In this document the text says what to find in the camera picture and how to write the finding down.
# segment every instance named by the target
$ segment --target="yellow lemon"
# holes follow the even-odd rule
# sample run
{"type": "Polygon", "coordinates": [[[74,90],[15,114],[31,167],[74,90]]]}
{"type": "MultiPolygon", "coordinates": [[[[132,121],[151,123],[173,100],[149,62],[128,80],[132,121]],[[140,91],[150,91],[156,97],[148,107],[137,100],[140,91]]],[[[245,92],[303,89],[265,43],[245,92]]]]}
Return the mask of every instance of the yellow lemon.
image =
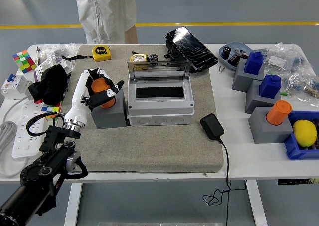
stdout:
{"type": "Polygon", "coordinates": [[[316,127],[309,120],[297,120],[293,125],[293,130],[297,143],[301,147],[309,147],[316,141],[316,127]]]}

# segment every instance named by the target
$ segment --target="blue tray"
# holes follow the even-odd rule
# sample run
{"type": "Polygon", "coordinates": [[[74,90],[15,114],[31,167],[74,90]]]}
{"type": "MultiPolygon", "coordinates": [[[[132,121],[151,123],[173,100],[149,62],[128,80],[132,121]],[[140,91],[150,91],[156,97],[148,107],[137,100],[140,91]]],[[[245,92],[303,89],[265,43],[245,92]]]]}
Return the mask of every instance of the blue tray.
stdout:
{"type": "MultiPolygon", "coordinates": [[[[292,111],[288,115],[288,119],[290,123],[293,125],[297,120],[310,120],[312,121],[314,118],[319,118],[319,111],[292,111]]],[[[319,150],[315,149],[300,149],[294,133],[292,133],[288,138],[284,141],[287,156],[291,160],[301,160],[301,159],[311,159],[319,158],[319,150]]]]}
{"type": "Polygon", "coordinates": [[[229,43],[227,45],[224,45],[222,48],[219,49],[219,59],[221,62],[223,62],[225,64],[225,66],[230,69],[230,70],[236,70],[236,67],[235,66],[232,66],[230,65],[227,61],[234,55],[236,54],[235,52],[235,48],[237,48],[238,50],[244,50],[244,52],[247,53],[247,55],[249,55],[251,52],[255,52],[253,51],[252,49],[250,49],[248,46],[246,46],[245,44],[243,43],[240,43],[240,42],[232,42],[232,43],[229,43]],[[229,54],[229,57],[227,60],[224,60],[221,55],[223,53],[223,50],[224,50],[224,47],[229,47],[231,48],[231,51],[230,51],[230,54],[229,54]]]}

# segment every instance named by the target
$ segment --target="rubik's cube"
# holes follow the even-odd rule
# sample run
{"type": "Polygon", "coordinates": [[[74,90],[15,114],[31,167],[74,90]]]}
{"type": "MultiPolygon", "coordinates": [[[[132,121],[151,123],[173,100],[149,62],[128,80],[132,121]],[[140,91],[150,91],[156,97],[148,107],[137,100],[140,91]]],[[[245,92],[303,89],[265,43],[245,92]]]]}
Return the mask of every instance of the rubik's cube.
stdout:
{"type": "Polygon", "coordinates": [[[29,53],[24,50],[20,53],[17,53],[12,56],[16,64],[18,65],[19,69],[26,74],[29,71],[32,71],[36,69],[36,65],[34,61],[32,60],[29,53]]]}
{"type": "MultiPolygon", "coordinates": [[[[41,108],[41,113],[48,113],[48,112],[53,112],[53,111],[60,111],[62,107],[62,101],[60,101],[59,103],[57,103],[56,105],[47,105],[47,104],[43,104],[42,108],[41,108]]],[[[54,116],[56,115],[48,115],[46,116],[46,120],[47,121],[52,121],[54,116]]]]}

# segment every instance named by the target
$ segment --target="power strip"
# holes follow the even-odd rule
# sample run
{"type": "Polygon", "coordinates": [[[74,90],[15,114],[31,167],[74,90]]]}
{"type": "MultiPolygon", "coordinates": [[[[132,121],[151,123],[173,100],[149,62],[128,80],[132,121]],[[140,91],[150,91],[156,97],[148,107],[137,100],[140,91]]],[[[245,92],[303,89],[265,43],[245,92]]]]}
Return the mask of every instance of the power strip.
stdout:
{"type": "MultiPolygon", "coordinates": [[[[26,130],[26,124],[28,123],[28,121],[34,116],[40,115],[41,108],[42,104],[35,104],[33,101],[24,103],[22,107],[12,149],[12,157],[18,161],[23,161],[25,157],[35,160],[41,155],[39,149],[45,135],[43,134],[41,136],[33,137],[30,136],[26,130]]],[[[46,120],[42,118],[35,122],[30,128],[31,132],[42,132],[45,121],[46,120]]]]}

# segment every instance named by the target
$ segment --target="orange cylinder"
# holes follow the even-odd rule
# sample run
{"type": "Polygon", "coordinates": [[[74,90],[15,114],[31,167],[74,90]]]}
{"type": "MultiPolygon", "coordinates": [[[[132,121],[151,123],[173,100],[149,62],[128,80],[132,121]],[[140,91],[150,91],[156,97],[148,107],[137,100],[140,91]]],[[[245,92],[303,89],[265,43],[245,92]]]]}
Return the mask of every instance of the orange cylinder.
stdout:
{"type": "Polygon", "coordinates": [[[280,125],[292,109],[289,102],[278,100],[266,115],[266,119],[272,125],[280,125]]]}
{"type": "MultiPolygon", "coordinates": [[[[99,78],[99,79],[96,79],[93,81],[92,85],[91,85],[91,89],[93,90],[93,92],[96,94],[96,93],[99,93],[103,90],[108,90],[110,89],[110,86],[107,85],[105,83],[105,80],[103,78],[99,78]]],[[[113,105],[115,105],[115,98],[100,105],[102,108],[110,108],[112,107],[113,105]]]]}

